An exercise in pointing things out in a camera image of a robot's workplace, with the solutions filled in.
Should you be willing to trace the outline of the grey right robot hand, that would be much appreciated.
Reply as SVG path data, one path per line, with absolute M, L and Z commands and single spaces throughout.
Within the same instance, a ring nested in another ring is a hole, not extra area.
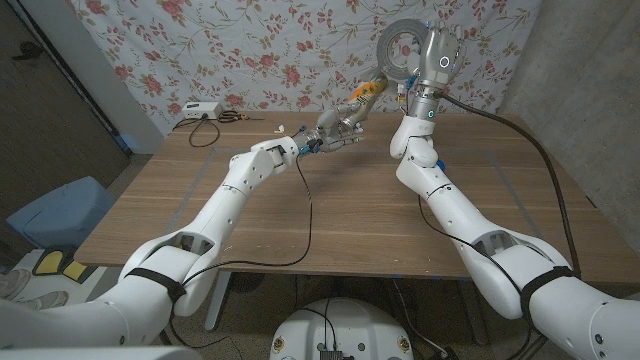
M 420 84 L 443 90 L 460 71 L 466 47 L 460 25 L 426 23 L 426 34 L 419 37 L 419 53 L 408 57 L 408 71 Z

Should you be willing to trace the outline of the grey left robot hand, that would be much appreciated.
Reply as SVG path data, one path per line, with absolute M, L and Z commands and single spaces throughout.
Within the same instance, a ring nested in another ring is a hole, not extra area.
M 361 123 L 366 120 L 365 105 L 345 104 L 322 113 L 316 125 L 294 137 L 301 151 L 329 153 L 364 139 Z

